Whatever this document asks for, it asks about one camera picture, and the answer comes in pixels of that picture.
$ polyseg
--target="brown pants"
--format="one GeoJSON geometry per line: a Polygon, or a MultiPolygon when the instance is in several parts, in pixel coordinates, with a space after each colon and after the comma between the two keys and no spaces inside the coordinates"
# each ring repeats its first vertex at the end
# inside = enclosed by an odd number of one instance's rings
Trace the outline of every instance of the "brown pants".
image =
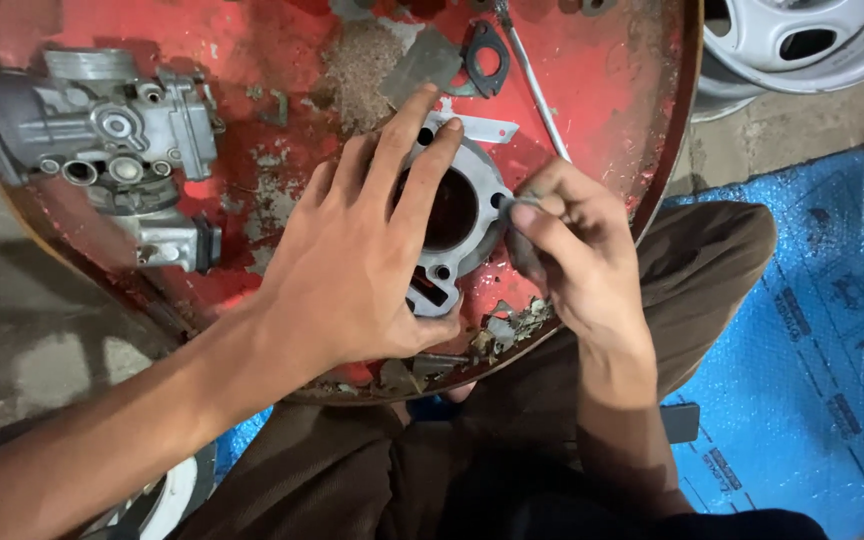
{"type": "MultiPolygon", "coordinates": [[[[776,245],[768,208],[666,209],[638,248],[661,396],[681,387],[762,276],[776,245]]],[[[431,538],[452,478],[476,449],[564,454],[575,440],[575,335],[562,331],[479,381],[451,422],[402,428],[386,405],[277,404],[205,505],[192,538],[431,538]]]]}

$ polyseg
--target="gasket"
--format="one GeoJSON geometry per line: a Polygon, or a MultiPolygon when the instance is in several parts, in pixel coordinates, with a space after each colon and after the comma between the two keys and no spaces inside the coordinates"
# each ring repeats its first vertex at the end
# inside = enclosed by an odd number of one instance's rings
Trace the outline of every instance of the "gasket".
{"type": "Polygon", "coordinates": [[[483,97],[489,99],[498,96],[498,92],[502,90],[502,85],[505,84],[506,76],[509,75],[509,65],[512,60],[509,56],[509,49],[506,48],[492,24],[484,20],[475,23],[475,27],[472,29],[472,39],[469,41],[468,47],[465,48],[462,58],[465,62],[468,80],[472,81],[483,97]],[[476,54],[482,49],[491,49],[498,55],[498,69],[491,75],[482,73],[482,69],[475,59],[476,54]]]}

